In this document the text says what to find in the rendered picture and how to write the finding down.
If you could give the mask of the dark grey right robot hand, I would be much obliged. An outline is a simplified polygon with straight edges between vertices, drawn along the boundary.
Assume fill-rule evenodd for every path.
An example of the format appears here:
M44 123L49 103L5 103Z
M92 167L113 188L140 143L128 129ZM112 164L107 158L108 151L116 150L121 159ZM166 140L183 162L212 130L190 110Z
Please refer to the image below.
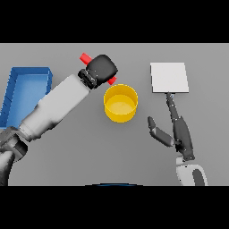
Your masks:
M148 117L149 134L166 147L175 147L176 151L182 154L183 161L194 160L195 156L189 127L183 117L178 115L174 97L171 93L166 94L166 104L170 112L174 136L170 136L157 127L151 116Z

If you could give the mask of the pale square measuring scale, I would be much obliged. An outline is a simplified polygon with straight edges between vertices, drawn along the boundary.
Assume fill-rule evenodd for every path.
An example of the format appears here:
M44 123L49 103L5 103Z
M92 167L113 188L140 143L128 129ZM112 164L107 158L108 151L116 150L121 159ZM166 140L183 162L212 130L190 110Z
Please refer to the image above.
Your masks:
M188 93L184 63L151 63L150 75L154 93Z

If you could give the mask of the blue tray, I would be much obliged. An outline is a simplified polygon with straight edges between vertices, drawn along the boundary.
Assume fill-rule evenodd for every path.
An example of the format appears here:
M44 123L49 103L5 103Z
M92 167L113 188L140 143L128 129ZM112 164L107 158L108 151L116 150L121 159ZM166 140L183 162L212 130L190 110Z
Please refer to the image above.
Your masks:
M0 110L0 129L18 127L52 87L49 67L12 67Z

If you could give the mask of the yellow bowl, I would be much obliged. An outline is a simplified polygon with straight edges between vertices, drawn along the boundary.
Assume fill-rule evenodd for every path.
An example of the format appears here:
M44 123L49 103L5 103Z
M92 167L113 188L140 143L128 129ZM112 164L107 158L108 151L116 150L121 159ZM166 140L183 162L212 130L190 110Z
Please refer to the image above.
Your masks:
M136 114L138 94L126 84L116 84L104 94L104 111L113 122L129 122Z

